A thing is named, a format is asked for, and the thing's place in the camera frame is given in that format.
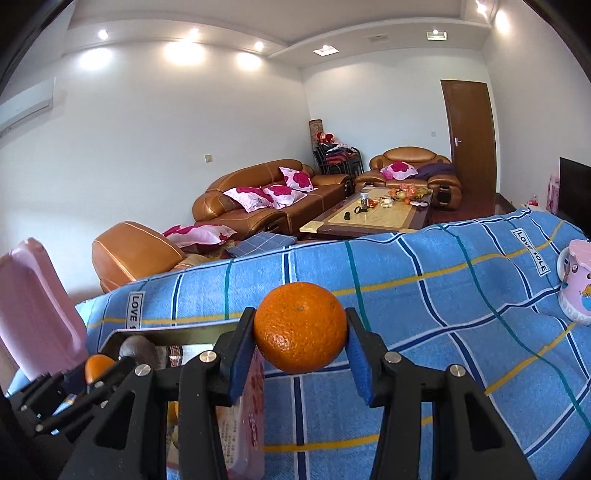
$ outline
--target leather armchair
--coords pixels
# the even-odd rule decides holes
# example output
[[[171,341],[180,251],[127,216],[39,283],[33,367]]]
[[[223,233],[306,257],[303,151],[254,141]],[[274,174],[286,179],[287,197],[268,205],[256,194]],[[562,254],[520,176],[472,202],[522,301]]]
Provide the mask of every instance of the leather armchair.
[[[109,228],[92,242],[92,264],[105,293],[122,285],[210,261],[185,253],[164,235],[135,222]]]
[[[447,157],[437,155],[431,150],[419,147],[398,147],[384,152],[369,161],[370,170],[355,178],[355,191],[358,192],[366,185],[378,187],[398,188],[401,183],[411,183],[428,187],[433,190],[433,205],[447,210],[457,210],[462,202],[462,184],[455,175],[436,174],[428,180],[406,179],[386,180],[380,173],[382,168],[395,161],[403,161],[415,168],[428,163],[452,163]]]

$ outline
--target wooden door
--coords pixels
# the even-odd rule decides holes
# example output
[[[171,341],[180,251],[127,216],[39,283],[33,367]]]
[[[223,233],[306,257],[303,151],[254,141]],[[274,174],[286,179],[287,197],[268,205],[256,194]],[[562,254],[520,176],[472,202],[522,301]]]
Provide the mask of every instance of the wooden door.
[[[493,199],[496,193],[496,141],[486,83],[442,80],[452,160],[462,193]]]

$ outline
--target small bottle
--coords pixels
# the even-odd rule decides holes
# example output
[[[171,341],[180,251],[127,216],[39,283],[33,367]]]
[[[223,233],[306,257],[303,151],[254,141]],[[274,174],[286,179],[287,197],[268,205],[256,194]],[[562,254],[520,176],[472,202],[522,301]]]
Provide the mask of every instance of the small bottle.
[[[369,193],[361,192],[361,210],[367,212],[369,209]]]

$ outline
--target brown leather sofa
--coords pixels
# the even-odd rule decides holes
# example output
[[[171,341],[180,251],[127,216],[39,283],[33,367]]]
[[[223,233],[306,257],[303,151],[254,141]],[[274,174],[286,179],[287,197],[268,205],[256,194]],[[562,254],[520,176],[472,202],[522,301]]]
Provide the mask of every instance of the brown leather sofa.
[[[109,228],[92,242],[92,264],[105,293],[122,285],[211,261],[185,255],[164,235],[135,222]]]
[[[306,171],[316,190],[290,207],[281,210],[262,209],[246,213],[242,206],[223,194],[236,187],[266,187],[285,185],[279,167]],[[222,224],[237,233],[233,240],[243,240],[260,231],[273,231],[285,235],[298,235],[300,227],[345,199],[348,175],[315,175],[308,165],[298,160],[284,159],[242,168],[213,182],[193,204],[196,225]]]
[[[438,174],[432,176],[428,180],[386,180],[386,178],[380,173],[380,170],[399,160],[406,162],[415,168],[419,168],[427,163],[436,163],[439,161],[451,163],[447,157],[437,155],[435,152],[427,150],[426,148],[393,148],[369,161],[369,168],[371,170],[355,178],[355,191],[358,192],[369,184],[394,189],[400,187],[401,183],[410,183],[432,189],[433,205],[448,210],[457,210],[459,208],[462,202],[462,184],[455,175]]]

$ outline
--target television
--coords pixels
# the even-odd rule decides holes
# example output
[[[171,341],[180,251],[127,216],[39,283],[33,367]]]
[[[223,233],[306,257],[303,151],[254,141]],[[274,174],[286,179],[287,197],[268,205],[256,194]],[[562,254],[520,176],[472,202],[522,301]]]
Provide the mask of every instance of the television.
[[[591,238],[591,167],[560,159],[558,217],[578,226]]]

